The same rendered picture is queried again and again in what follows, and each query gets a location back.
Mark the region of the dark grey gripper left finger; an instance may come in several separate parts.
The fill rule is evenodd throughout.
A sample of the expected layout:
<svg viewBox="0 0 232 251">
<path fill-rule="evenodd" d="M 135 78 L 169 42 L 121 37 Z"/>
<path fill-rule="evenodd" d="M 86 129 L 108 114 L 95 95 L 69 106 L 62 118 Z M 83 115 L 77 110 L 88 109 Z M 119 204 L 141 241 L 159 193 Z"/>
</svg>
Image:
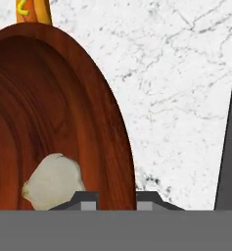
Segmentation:
<svg viewBox="0 0 232 251">
<path fill-rule="evenodd" d="M 89 191 L 77 191 L 73 194 L 69 202 L 53 208 L 54 211 L 98 211 L 99 209 L 99 193 Z"/>
</svg>

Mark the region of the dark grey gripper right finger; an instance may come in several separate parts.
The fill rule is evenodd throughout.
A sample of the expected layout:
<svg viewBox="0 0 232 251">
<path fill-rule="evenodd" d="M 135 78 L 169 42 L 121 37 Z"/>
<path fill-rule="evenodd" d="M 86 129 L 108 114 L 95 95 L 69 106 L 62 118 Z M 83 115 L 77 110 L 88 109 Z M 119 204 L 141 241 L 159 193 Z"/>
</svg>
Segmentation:
<svg viewBox="0 0 232 251">
<path fill-rule="evenodd" d="M 136 193 L 136 208 L 138 211 L 182 211 L 182 208 L 163 201 L 157 191 L 138 191 Z"/>
</svg>

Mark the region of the white garlic bulb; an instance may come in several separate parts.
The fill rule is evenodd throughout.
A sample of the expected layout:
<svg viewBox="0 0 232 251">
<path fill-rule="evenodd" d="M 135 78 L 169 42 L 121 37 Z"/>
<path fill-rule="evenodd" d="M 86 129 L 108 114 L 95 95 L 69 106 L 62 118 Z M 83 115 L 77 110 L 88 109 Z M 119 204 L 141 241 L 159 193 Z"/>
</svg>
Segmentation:
<svg viewBox="0 0 232 251">
<path fill-rule="evenodd" d="M 29 180 L 22 196 L 36 211 L 48 211 L 69 202 L 76 191 L 85 191 L 79 164 L 62 153 L 46 156 Z"/>
</svg>

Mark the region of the brown wooden bowl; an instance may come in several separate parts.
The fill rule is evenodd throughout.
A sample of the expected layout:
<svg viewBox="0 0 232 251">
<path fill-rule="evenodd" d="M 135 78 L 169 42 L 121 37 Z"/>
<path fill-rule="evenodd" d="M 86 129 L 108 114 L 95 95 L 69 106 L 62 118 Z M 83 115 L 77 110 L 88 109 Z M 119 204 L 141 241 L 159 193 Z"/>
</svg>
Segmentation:
<svg viewBox="0 0 232 251">
<path fill-rule="evenodd" d="M 51 153 L 79 163 L 101 209 L 135 209 L 129 139 L 94 61 L 58 28 L 10 25 L 0 30 L 0 210 L 29 209 L 23 184 Z"/>
</svg>

